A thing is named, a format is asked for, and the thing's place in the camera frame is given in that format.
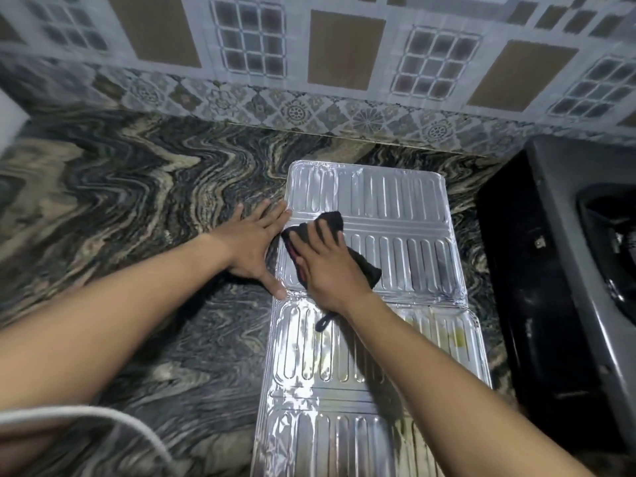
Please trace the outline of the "person's left hand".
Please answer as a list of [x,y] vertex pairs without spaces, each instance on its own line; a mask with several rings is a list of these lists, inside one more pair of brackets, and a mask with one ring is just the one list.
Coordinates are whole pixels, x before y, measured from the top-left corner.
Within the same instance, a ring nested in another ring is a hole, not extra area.
[[223,256],[224,269],[234,276],[259,281],[262,272],[269,271],[266,254],[284,226],[261,226],[261,219],[278,202],[262,200],[248,215],[243,216],[242,223],[234,224],[233,213],[227,221],[211,231],[215,247]]

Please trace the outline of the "person's right hand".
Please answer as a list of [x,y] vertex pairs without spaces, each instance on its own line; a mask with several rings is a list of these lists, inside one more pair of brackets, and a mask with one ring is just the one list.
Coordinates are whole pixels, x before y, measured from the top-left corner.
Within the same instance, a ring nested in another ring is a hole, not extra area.
[[322,310],[348,318],[372,290],[348,253],[343,232],[338,232],[338,239],[334,239],[329,230],[325,237],[328,248],[312,248],[312,222],[307,227],[309,243],[296,233],[291,233],[290,238],[298,258],[304,258],[308,265],[308,293]]

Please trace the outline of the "black cleaning cloth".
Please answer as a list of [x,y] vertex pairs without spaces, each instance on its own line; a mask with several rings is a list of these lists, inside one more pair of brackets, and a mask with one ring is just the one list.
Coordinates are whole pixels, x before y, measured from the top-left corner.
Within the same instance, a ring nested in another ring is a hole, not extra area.
[[[338,211],[323,212],[316,219],[324,219],[325,222],[327,222],[329,230],[334,239],[338,239],[338,234],[337,234],[338,232],[344,231],[344,219],[341,213]],[[296,251],[296,248],[292,244],[292,241],[290,238],[291,233],[296,233],[302,241],[304,241],[305,243],[309,243],[307,223],[301,223],[298,225],[290,226],[284,229],[283,232],[281,233],[281,238],[284,243],[284,247],[287,250],[294,264],[294,267],[296,269],[296,258],[299,257],[299,253]],[[366,281],[368,285],[370,286],[370,288],[374,289],[376,284],[381,279],[381,276],[382,276],[381,269],[370,264],[362,255],[360,255],[360,253],[354,251],[354,249],[350,247],[348,247],[347,249],[348,249],[348,253],[350,254],[352,259],[355,261],[355,263],[358,265],[363,275],[365,276]],[[315,331],[317,333],[324,332],[324,330],[328,327],[329,323],[336,317],[338,317],[338,313],[328,312],[315,323]]]

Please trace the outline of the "folding aluminium foil splatter guard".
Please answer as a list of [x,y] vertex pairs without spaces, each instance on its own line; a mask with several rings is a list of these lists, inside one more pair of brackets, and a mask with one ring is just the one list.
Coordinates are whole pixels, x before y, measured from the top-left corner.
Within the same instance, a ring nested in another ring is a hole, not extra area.
[[[433,172],[294,162],[293,226],[338,211],[346,244],[382,271],[374,291],[403,320],[492,386],[479,320],[468,308],[444,178]],[[300,284],[284,243],[265,357],[250,477],[444,477],[401,397],[345,321]]]

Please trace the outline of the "person's right forearm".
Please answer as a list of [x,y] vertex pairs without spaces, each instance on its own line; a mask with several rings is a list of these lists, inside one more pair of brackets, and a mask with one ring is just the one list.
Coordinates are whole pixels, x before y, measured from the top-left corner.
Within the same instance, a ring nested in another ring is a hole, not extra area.
[[595,477],[363,288],[330,302],[406,401],[446,477]]

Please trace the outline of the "person's left forearm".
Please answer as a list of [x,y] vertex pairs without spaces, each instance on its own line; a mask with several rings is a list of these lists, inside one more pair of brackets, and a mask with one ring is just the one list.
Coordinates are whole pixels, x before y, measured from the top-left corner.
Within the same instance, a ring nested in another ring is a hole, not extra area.
[[203,235],[59,297],[0,331],[0,411],[87,404],[171,312],[227,269]]

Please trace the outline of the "black gas stove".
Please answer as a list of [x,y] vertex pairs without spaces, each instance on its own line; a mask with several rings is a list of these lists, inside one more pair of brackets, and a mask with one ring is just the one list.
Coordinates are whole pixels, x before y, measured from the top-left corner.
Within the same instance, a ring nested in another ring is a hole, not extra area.
[[636,184],[636,148],[534,136],[476,195],[520,406],[572,453],[636,458],[636,326],[609,296],[576,195]]

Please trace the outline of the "white object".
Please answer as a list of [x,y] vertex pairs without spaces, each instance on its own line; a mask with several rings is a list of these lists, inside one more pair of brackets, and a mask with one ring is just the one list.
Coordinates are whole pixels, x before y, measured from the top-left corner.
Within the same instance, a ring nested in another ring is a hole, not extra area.
[[0,88],[0,158],[12,146],[29,115]]

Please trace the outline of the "black stove burner grate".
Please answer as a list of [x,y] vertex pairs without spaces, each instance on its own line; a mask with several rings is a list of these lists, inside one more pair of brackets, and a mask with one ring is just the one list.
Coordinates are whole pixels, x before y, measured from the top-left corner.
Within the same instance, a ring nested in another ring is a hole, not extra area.
[[636,184],[589,185],[577,193],[576,207],[609,296],[636,326]]

